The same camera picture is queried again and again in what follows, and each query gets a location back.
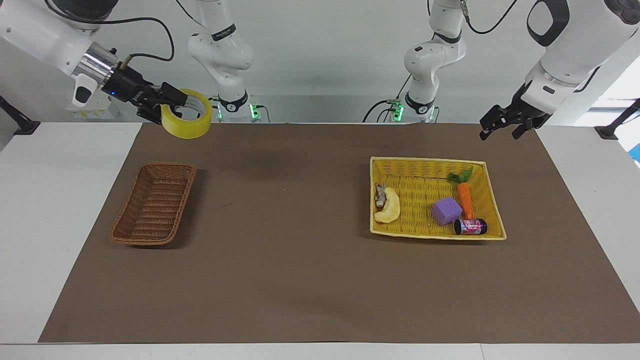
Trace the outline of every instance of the yellow wicker basket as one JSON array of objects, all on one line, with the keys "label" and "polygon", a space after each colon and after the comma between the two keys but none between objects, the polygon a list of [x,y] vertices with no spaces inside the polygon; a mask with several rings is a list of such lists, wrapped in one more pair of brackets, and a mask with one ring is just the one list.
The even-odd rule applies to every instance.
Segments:
[{"label": "yellow wicker basket", "polygon": [[[486,220],[483,235],[457,235],[453,223],[440,226],[431,215],[433,204],[452,196],[456,201],[456,185],[447,180],[450,173],[459,174],[469,167],[474,171],[468,181],[477,218]],[[400,198],[400,217],[389,223],[375,221],[377,212],[376,183],[393,188]],[[374,234],[406,238],[441,240],[505,240],[504,225],[493,197],[486,163],[482,161],[425,158],[371,158],[371,224]]]}]

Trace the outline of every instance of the basket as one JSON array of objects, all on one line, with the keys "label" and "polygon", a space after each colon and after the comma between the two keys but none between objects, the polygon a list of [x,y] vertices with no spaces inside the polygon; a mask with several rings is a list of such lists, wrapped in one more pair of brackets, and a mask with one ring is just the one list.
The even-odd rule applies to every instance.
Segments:
[{"label": "basket", "polygon": [[191,164],[149,163],[138,169],[127,201],[111,228],[112,241],[164,245],[178,230],[196,168]]},{"label": "basket", "polygon": [[[488,230],[482,235],[457,235],[453,223],[441,226],[431,215],[433,204],[445,197],[460,202],[456,184],[447,180],[469,167],[474,171],[468,181],[474,213],[486,220]],[[376,183],[393,188],[400,198],[400,217],[389,223],[375,221]],[[406,238],[440,240],[505,240],[507,238],[493,197],[486,163],[482,161],[426,158],[371,158],[370,230],[374,234]]]}]

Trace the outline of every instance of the peeled banana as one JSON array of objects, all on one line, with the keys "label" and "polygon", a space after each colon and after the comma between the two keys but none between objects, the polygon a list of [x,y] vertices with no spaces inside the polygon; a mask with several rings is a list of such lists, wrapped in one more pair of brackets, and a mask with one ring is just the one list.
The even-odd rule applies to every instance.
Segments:
[{"label": "peeled banana", "polygon": [[392,188],[385,188],[385,206],[382,211],[373,214],[373,217],[377,222],[383,222],[385,224],[390,223],[400,216],[400,199],[398,194]]}]

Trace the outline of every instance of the white table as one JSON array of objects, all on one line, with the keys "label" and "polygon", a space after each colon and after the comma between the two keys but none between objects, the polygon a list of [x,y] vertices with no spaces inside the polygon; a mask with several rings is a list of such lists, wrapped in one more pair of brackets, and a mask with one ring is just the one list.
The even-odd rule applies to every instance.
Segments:
[{"label": "white table", "polygon": [[[0,152],[0,359],[640,359],[640,344],[35,345],[139,129],[43,123]],[[538,133],[640,308],[640,169],[591,128]]]}]

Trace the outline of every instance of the roll of tape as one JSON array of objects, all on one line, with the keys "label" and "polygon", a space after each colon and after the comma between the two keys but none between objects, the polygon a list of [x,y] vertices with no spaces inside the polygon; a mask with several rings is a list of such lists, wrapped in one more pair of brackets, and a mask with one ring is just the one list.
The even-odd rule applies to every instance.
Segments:
[{"label": "roll of tape", "polygon": [[168,133],[182,139],[195,139],[206,134],[211,126],[211,104],[206,96],[191,89],[180,89],[187,94],[187,101],[183,108],[190,108],[201,114],[195,120],[184,120],[175,116],[167,104],[160,105],[162,126]]}]

